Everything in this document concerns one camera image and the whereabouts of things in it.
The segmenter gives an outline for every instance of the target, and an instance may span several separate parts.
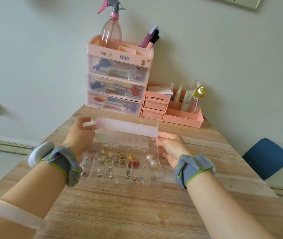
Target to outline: forearm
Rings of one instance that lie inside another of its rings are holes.
[[[44,218],[65,187],[67,177],[52,164],[40,162],[1,200]],[[35,230],[0,218],[0,238],[32,238]]]
[[[211,172],[198,174],[189,181],[187,189],[212,239],[273,239]]]

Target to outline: purple tube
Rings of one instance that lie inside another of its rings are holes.
[[[153,36],[154,32],[158,29],[158,26],[155,25],[153,26],[153,28],[149,31],[149,33],[147,33],[146,37],[144,38],[144,40],[141,42],[141,44],[139,45],[139,47],[141,48],[146,48],[151,37]]]

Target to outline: wood grain surface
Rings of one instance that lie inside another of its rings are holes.
[[[96,113],[82,106],[45,141],[61,145],[77,117],[94,118]],[[159,122],[159,131],[183,136],[192,151],[211,159],[218,181],[274,236],[283,238],[283,201],[207,120],[200,129]],[[0,196],[29,171],[27,161],[17,165],[0,181]],[[152,188],[82,178],[76,187],[65,187],[46,221],[35,238],[210,238],[187,191],[171,183]]]

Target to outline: desktop organizer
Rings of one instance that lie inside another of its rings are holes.
[[[93,144],[80,164],[81,179],[155,187],[174,182],[173,170],[168,164],[162,167],[151,139],[157,137],[158,120],[134,120],[124,113],[98,109],[94,129]]]
[[[157,84],[148,83],[147,88],[149,86],[157,86]],[[180,97],[184,97],[185,93],[186,90],[182,90]],[[146,91],[141,116],[200,128],[204,120],[201,109],[198,114],[192,114],[180,111],[181,105],[181,102],[171,101],[168,95]]]
[[[139,115],[154,50],[127,41],[118,50],[102,44],[100,35],[88,43],[86,106]]]

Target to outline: white bangle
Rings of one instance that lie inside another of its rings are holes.
[[[45,226],[45,220],[43,218],[2,200],[0,200],[0,217],[36,230],[42,229]]]

